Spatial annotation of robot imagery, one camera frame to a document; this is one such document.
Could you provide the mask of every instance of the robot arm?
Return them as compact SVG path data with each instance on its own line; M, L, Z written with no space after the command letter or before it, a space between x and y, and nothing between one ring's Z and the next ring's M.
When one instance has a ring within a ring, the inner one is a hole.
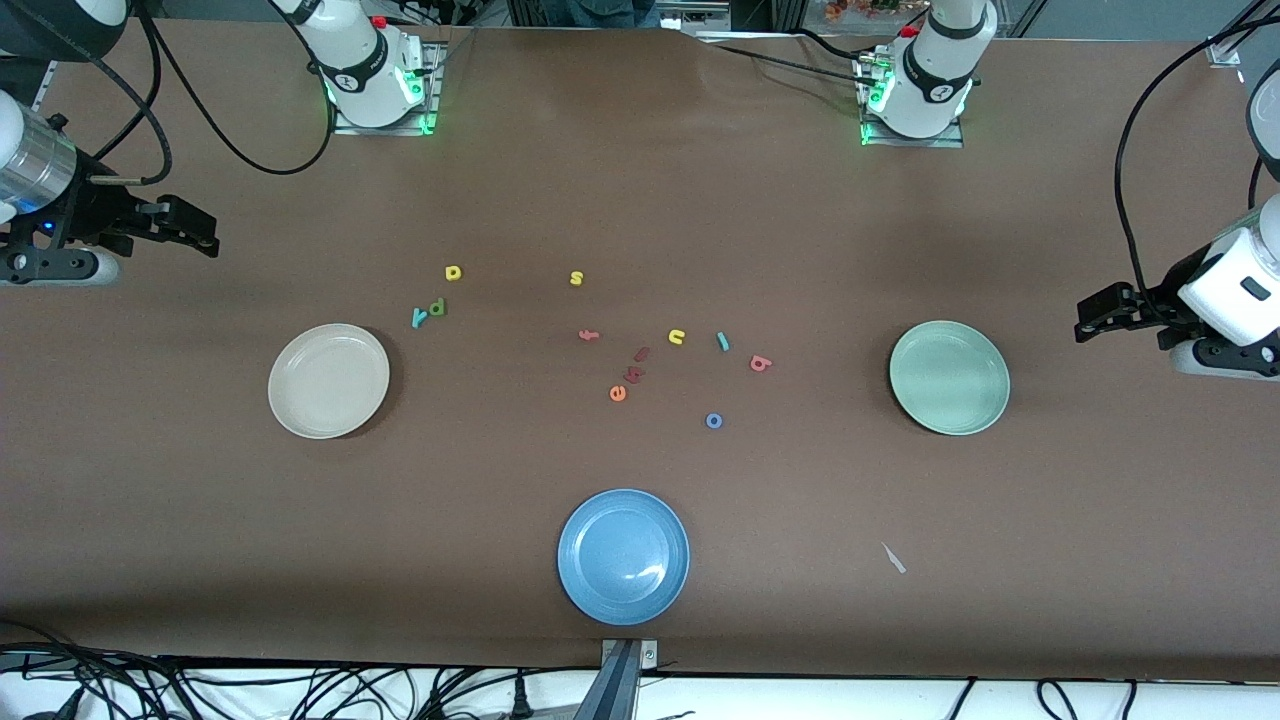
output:
M63 37L100 56L120 36L125 0L47 0L38 12ZM83 60L29 14L0 0L0 47L49 60ZM178 242L216 258L216 220L173 195L140 200L122 184L100 182L115 173L78 150L63 132L61 115L46 120L0 91L0 284L101 284L128 258L133 240ZM36 243L36 234L50 242ZM67 247L79 241L90 247Z
M996 20L989 0L934 0L918 35L899 36L884 49L892 72L868 110L909 138L945 131L964 111L973 72L996 35Z
M311 47L342 120L396 123L426 100L421 38L365 15L360 0L271 0Z
M1280 61L1249 97L1249 136L1280 181ZM1075 341L1162 327L1160 348L1197 375L1280 380L1280 195L1176 263L1147 296L1120 282L1076 305Z

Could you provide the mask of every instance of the silver cylinder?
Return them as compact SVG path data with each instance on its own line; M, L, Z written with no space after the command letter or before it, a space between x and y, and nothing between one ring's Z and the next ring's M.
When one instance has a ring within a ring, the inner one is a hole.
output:
M76 174L76 145L44 118L0 92L0 122L22 122L22 137L0 167L0 202L35 213L67 190Z

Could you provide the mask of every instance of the white floor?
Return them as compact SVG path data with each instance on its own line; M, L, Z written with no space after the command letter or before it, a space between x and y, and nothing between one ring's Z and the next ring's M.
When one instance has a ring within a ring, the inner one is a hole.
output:
M508 674L493 670L474 682ZM370 679L379 673L365 673ZM251 678L300 678L307 671L220 670L193 673L197 676L243 680ZM419 703L431 685L433 670L412 671L412 684L397 675L378 689L392 714L408 715L413 692ZM570 671L535 675L527 679L529 701L534 708L552 708L581 701L593 679L591 673ZM686 712L690 720L746 719L858 719L858 720L943 720L951 712L963 680L804 680L804 679L685 679L644 682L636 720L663 720ZM306 692L306 682L265 688L201 687L209 702L232 717L244 720L287 720ZM67 680L23 680L18 674L0 678L0 720L19 720L40 711L56 710L70 694L74 683ZM355 682L334 691L307 717L321 717L356 689ZM1079 720L1117 720L1128 685L1123 683L1064 683ZM451 717L466 712L497 719L512 703L512 683L504 682L451 703ZM115 693L127 710L137 708L127 693ZM1069 717L1050 692L1050 707ZM202 714L216 717L216 714ZM337 717L378 720L372 703L343 710ZM969 694L961 720L1050 720L1036 698L1036 683L979 680ZM1138 687L1130 720L1262 720L1280 717L1280 688L1274 685L1228 685L1189 683L1143 683ZM91 697L81 703L79 720L108 720L105 706Z

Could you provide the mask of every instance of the plate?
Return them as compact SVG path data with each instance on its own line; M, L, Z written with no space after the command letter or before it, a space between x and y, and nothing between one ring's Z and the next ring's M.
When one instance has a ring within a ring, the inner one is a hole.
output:
M557 553L573 605L609 625L639 625L676 602L689 577L689 536L662 500L611 489L564 523Z
M390 384L387 350L369 331L335 323L293 338L271 366L266 397L289 432L344 436L374 416Z
M982 432L1009 405L1009 368L987 336L960 323L915 325L893 346L893 395L906 414L948 436Z

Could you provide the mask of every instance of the green plate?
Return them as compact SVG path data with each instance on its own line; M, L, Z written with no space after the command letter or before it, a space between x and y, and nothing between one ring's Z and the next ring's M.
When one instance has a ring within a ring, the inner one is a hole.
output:
M888 380L908 415L947 436L982 432L1009 405L1009 368L1000 351L987 336L950 320L906 331L893 346Z

